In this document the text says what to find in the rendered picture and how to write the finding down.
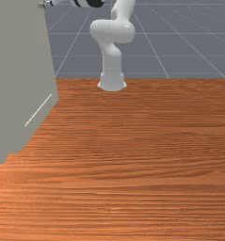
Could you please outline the pale grey cabinet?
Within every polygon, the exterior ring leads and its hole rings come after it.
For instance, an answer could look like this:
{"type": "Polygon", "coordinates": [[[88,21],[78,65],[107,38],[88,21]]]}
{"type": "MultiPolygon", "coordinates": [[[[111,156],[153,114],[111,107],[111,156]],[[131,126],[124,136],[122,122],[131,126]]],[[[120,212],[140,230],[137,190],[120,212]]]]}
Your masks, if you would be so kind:
{"type": "Polygon", "coordinates": [[[0,164],[58,101],[45,9],[51,0],[0,0],[0,164]]]}

